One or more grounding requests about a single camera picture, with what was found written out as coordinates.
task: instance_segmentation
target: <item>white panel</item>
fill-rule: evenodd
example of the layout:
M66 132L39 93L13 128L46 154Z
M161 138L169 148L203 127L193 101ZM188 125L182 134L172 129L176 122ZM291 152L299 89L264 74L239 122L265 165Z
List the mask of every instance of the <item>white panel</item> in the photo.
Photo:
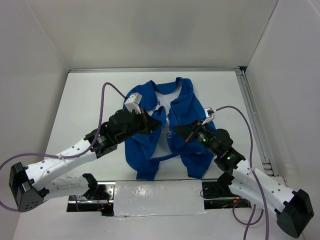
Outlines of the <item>white panel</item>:
M79 139L98 126L101 87L111 82L127 94L133 87L144 84L150 79L157 84L175 81L176 77L190 78L194 92L203 107L219 108L225 105L238 107L248 117L235 72L86 72L70 73L64 92L47 152L59 153L72 146ZM111 87L106 88L103 121L123 107L123 98ZM234 140L234 148L249 157L249 132L240 114L233 109L225 109L215 114L215 126L227 129ZM253 149L253 164L263 170L256 142ZM116 151L96 161L83 164L68 174L78 177L92 173L99 181L135 180L137 172L126 162L125 144L119 144ZM213 163L204 178L218 178L222 171ZM179 156L160 162L156 180L188 179L187 169Z
M247 69L280 173L311 197L315 216L304 231L308 240L320 235L319 2L280 0Z
M0 1L0 162L23 152L44 152L67 68L22 0ZM13 163L0 172L1 201L16 207L9 189ZM0 207L2 240L13 238L19 213Z
M204 214L206 211L201 191L201 180L117 181L114 186L114 215Z
M277 0L28 0L71 68L247 66Z
M55 198L22 213L13 240L240 240L245 231L231 209L187 216L107 217L100 212L67 213L67 201L67 197ZM246 221L251 209L238 208L236 214ZM259 215L257 210L254 219ZM249 229L247 239L264 240L265 228L263 217ZM269 240L293 239L270 220Z

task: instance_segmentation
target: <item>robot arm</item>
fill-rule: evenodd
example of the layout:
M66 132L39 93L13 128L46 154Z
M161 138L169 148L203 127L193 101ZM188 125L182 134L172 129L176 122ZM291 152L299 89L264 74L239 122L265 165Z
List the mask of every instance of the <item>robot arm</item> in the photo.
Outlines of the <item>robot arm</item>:
M259 169L251 169L249 161L232 147L233 140L224 129L211 132L203 120L197 120L189 125L175 126L173 130L185 142L199 142L215 154L217 157L214 162L224 171L218 181L224 182L233 194L264 209L260 188L252 174L254 169L266 197L268 212L276 218L278 226L285 233L294 238L299 237L314 216L310 197L305 191L300 189L296 192L274 181Z
M144 109L139 109L131 102L128 109L118 110L101 125L97 141L85 154L82 153L93 143L97 129L87 134L84 139L57 155L40 162L23 166L21 162L11 167L9 186L19 212L30 211L45 201L69 195L81 195L90 199L100 191L96 179L90 173L76 178L60 179L59 176L70 170L94 161L117 149L118 144L135 134L149 134L162 123L150 117Z

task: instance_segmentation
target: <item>white wall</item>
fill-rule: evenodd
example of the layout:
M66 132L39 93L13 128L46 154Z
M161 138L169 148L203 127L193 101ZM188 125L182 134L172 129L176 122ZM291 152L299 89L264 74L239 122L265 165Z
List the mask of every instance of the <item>white wall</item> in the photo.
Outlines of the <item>white wall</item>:
M46 150L68 69L26 3L0 1L1 163ZM35 159L14 163L21 160ZM15 207L8 185L11 165L0 172L0 199ZM19 215L0 208L2 240L13 238Z
M319 0L279 0L246 73L280 173L311 197L306 240L320 235L319 10Z
M71 68L247 66L277 0L28 0Z

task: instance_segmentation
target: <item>blue fabric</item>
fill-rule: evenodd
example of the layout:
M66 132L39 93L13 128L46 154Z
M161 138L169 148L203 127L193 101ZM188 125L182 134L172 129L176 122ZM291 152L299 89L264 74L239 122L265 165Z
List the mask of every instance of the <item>blue fabric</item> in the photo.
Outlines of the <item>blue fabric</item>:
M206 119L204 108L194 94L194 87L190 79L177 77L174 82L164 84L155 84L151 80L143 85L134 87L126 96L129 97L133 93L140 93L142 95L139 104L140 108L151 111L159 104L156 92L164 95L171 94L179 82L181 82L181 92L178 98L171 102L168 113L172 137L167 138L167 141L172 154L152 158L160 137L161 128L148 135L136 134L125 141L125 158L127 163L137 170L136 179L153 180L159 169L159 162L177 155L181 156L181 160L187 168L188 176L201 179L214 157L200 143L185 143L172 130L174 126L188 125L197 119ZM163 106L155 110L151 116L162 122L162 128L167 125L166 110ZM209 125L212 131L216 130L213 122Z

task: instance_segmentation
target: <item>blue garment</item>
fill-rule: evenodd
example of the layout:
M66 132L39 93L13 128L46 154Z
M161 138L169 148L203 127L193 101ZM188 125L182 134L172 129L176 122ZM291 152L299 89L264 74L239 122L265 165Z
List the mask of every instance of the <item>blue garment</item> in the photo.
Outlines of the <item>blue garment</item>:
M194 94L194 87L190 79L177 77L174 82L164 84L155 84L150 80L143 85L134 87L126 96L129 97L133 93L141 94L140 108L151 111L158 105L156 92L163 95L171 94L179 82L181 82L181 92L178 98L170 103L167 115L171 131L171 137L167 137L167 142L172 154L152 158L160 137L161 128L148 135L136 134L125 141L125 158L127 163L137 170L136 179L153 180L159 169L159 162L177 155L181 156L181 160L187 168L188 176L201 179L214 157L200 143L195 141L185 143L172 130L174 126L188 125L197 119L206 119L204 108ZM162 122L162 128L166 127L167 116L164 106L155 110L151 116ZM209 125L212 131L216 130L213 122Z

